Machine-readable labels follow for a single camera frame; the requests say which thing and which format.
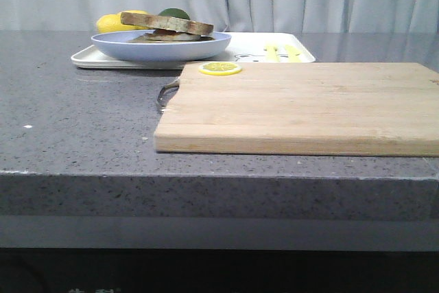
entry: granite countertop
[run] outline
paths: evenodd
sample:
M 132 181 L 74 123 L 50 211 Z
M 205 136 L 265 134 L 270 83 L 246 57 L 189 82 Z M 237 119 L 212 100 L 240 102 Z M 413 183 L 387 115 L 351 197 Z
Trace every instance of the granite countertop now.
M 439 219 L 439 159 L 157 153 L 180 72 L 80 69 L 90 32 L 0 32 L 0 215 Z M 296 34 L 320 62 L 419 62 L 437 34 Z

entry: tray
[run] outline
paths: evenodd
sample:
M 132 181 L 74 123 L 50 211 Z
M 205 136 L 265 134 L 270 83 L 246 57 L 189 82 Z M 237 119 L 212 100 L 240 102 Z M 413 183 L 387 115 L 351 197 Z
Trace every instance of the tray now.
M 301 51 L 302 62 L 314 62 L 316 58 L 293 35 L 269 32 L 228 32 L 232 40 L 221 54 L 207 58 L 209 61 L 229 62 L 265 62 L 264 46 L 266 43 L 278 45 L 278 56 L 281 62 L 288 62 L 287 52 L 283 45 L 293 45 Z M 96 46 L 91 45 L 71 56 L 74 65 L 84 69 L 164 69 L 181 70 L 185 62 L 133 62 L 122 61 L 103 54 Z

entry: metal handle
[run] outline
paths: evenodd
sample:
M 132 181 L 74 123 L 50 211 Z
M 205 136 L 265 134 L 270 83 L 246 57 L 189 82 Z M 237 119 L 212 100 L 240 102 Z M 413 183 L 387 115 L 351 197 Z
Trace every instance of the metal handle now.
M 163 103 L 163 96 L 165 96 L 166 92 L 170 89 L 177 89 L 180 86 L 180 77 L 176 78 L 173 82 L 166 84 L 162 87 L 160 92 L 157 95 L 156 99 L 156 108 L 159 113 L 162 113 L 166 108 L 166 104 Z

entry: plate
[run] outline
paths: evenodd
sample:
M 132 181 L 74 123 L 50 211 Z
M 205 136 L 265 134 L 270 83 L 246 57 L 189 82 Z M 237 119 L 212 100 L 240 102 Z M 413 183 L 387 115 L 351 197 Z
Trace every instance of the plate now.
M 230 43 L 232 36 L 223 32 L 213 32 L 214 40 L 179 43 L 129 43 L 152 30 L 131 30 L 96 34 L 92 43 L 102 53 L 125 61 L 192 61 L 210 58 L 222 51 Z

